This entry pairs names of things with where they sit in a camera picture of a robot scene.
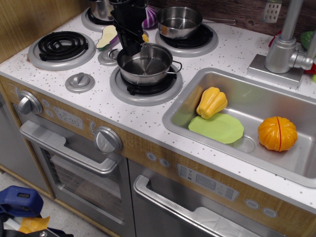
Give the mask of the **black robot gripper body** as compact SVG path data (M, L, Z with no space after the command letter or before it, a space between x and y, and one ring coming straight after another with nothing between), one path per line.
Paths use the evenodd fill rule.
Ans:
M120 40L142 40L142 23L146 20L147 0L110 0Z

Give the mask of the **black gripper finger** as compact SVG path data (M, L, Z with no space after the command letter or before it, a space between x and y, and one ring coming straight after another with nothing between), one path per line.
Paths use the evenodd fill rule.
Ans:
M127 55L133 56L146 47L146 42L143 39L143 34L143 32L139 34L123 32L120 34L120 42Z

